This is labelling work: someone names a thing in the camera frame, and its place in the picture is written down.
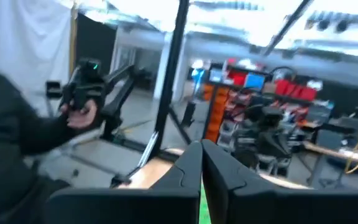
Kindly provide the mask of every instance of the person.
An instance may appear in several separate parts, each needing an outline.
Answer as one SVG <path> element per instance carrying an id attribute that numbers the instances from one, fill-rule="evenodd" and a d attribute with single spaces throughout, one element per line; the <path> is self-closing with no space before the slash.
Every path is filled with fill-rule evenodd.
<path id="1" fill-rule="evenodd" d="M 96 100 L 86 110 L 61 107 L 57 118 L 40 118 L 20 91 L 0 75 L 0 223 L 42 223 L 45 201 L 66 182 L 40 177 L 23 157 L 48 152 L 96 122 Z"/>

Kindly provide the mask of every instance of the black metal pole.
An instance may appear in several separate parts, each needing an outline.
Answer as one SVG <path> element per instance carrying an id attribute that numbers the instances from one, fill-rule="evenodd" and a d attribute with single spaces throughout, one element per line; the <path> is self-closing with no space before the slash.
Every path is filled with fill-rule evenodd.
<path id="1" fill-rule="evenodd" d="M 186 18 L 189 10 L 189 0 L 180 0 L 177 18 L 175 21 L 175 29 L 172 34 L 172 41 L 169 50 L 167 69 L 165 71 L 164 83 L 161 92 L 160 105 L 158 108 L 157 120 L 155 122 L 154 131 L 158 133 L 149 159 L 155 157 L 161 148 L 162 138 L 164 136 L 165 123 L 167 122 L 169 107 L 172 100 L 172 87 L 177 70 L 178 59 L 180 56 L 180 48 L 183 34 L 186 26 Z"/>

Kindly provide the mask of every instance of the ceiling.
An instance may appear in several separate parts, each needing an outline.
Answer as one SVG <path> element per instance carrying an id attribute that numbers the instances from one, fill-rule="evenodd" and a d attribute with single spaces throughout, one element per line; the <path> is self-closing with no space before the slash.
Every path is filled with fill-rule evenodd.
<path id="1" fill-rule="evenodd" d="M 94 20 L 114 26 L 136 26 L 171 32 L 178 0 L 80 0 L 80 9 Z M 358 1 L 314 0 L 191 1 L 186 33 L 225 38 L 262 50 L 289 50 L 317 57 L 347 57 L 358 61 Z M 283 34 L 276 44 L 274 37 Z"/>

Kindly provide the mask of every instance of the hand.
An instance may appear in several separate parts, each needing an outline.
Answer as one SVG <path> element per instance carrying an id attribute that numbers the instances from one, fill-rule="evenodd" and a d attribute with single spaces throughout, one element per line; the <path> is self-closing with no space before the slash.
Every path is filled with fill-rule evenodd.
<path id="1" fill-rule="evenodd" d="M 68 112 L 67 126 L 74 129 L 82 129 L 93 123 L 98 107 L 94 100 L 88 100 L 85 108 L 80 111 L 70 111 L 68 105 L 63 105 L 60 110 L 63 113 Z"/>

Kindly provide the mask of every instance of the white curtain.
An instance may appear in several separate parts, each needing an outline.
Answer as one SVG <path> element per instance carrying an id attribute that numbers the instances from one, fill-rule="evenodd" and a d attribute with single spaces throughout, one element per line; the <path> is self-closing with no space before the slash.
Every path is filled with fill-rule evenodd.
<path id="1" fill-rule="evenodd" d="M 0 73 L 29 98 L 47 80 L 67 82 L 70 16 L 54 0 L 0 0 Z"/>

